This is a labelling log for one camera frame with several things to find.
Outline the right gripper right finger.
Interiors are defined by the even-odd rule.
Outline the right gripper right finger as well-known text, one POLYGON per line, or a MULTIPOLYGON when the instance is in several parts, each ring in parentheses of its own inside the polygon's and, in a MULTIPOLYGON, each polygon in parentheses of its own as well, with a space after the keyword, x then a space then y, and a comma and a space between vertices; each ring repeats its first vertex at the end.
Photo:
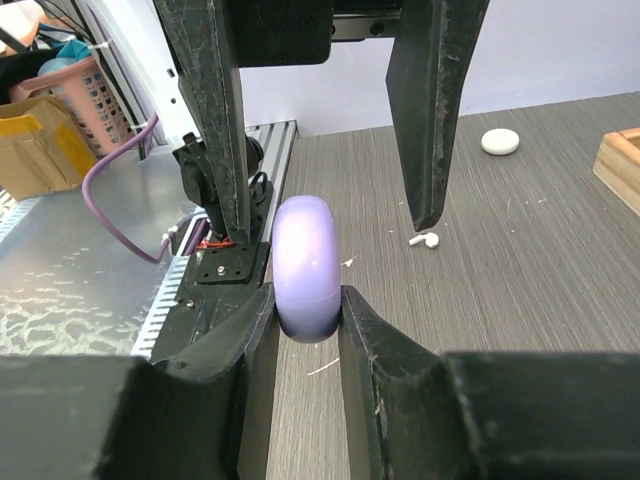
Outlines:
POLYGON ((436 356, 344 286, 338 332, 353 479, 439 479, 436 356))

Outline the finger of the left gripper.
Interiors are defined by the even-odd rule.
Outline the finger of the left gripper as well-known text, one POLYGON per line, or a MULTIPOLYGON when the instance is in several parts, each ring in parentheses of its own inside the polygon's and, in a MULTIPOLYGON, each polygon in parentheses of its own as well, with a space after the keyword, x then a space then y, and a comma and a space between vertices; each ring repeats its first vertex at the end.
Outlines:
POLYGON ((434 227, 444 211, 462 90, 488 6, 403 3, 386 87, 416 231, 434 227))

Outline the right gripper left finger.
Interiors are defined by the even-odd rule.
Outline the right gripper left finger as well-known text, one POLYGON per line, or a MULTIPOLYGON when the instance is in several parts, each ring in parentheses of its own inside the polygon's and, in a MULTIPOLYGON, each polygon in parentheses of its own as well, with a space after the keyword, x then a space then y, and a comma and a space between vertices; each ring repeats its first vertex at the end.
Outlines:
POLYGON ((266 284, 229 320, 156 363, 170 390, 161 398, 153 478, 265 478, 279 333, 266 284))

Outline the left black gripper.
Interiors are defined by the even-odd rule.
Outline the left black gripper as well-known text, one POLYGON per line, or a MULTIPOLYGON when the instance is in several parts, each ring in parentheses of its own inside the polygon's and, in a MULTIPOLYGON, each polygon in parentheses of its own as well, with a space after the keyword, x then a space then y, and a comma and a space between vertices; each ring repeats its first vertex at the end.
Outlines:
POLYGON ((403 3, 232 0, 157 1, 155 6, 182 68, 180 89, 205 147, 196 159, 205 185, 203 206, 212 220, 224 224, 232 242, 247 244, 250 200, 239 66, 316 65, 329 58, 334 43, 392 38, 403 3))

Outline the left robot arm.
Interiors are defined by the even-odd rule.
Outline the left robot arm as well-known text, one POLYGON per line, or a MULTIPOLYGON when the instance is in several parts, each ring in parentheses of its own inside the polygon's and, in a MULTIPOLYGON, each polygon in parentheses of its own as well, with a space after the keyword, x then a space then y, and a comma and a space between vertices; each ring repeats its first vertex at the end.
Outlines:
POLYGON ((462 89, 484 1, 154 1, 192 125, 175 154, 188 198, 220 236, 246 244, 257 219, 248 180, 259 155, 245 133, 240 72, 316 65, 335 42, 393 39, 386 74, 407 203, 416 230, 444 210, 462 89))

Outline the white earbud case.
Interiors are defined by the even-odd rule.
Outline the white earbud case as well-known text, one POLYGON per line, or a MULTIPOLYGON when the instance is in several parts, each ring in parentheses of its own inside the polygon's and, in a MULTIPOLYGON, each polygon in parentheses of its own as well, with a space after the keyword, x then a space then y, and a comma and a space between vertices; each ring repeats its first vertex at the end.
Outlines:
POLYGON ((514 153, 520 145, 520 136, 511 129, 491 129, 481 137, 481 148, 493 156, 506 156, 514 153))

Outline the white earbud near left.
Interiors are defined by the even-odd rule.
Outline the white earbud near left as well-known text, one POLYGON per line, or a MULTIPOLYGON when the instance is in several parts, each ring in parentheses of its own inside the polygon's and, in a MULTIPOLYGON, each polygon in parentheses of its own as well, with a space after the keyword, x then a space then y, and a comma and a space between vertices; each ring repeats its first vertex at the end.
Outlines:
POLYGON ((423 243, 429 249, 435 249, 439 246, 440 238, 434 232, 427 232, 414 236, 408 241, 410 246, 416 246, 423 243))

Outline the pink plastic basket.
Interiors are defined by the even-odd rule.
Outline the pink plastic basket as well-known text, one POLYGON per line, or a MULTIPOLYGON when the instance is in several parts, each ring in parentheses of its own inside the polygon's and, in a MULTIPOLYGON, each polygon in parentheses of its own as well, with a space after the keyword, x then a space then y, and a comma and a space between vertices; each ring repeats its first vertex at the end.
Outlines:
POLYGON ((106 77, 92 56, 81 60, 56 57, 32 78, 9 90, 13 102, 53 96, 65 105, 98 157, 120 148, 134 133, 106 77))

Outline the cardboard box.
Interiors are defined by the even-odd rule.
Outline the cardboard box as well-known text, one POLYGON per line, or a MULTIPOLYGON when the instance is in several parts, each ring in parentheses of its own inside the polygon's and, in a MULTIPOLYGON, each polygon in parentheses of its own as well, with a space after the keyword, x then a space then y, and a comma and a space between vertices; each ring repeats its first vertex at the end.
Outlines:
POLYGON ((1 107, 1 187, 14 199, 79 187, 96 157, 53 96, 1 107))

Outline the wooden clothes rack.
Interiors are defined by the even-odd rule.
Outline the wooden clothes rack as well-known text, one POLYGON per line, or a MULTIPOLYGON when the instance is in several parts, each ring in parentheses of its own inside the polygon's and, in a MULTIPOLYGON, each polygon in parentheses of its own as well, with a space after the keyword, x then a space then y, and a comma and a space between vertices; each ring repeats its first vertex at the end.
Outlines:
POLYGON ((636 215, 640 214, 640 128, 603 136, 593 173, 636 215))

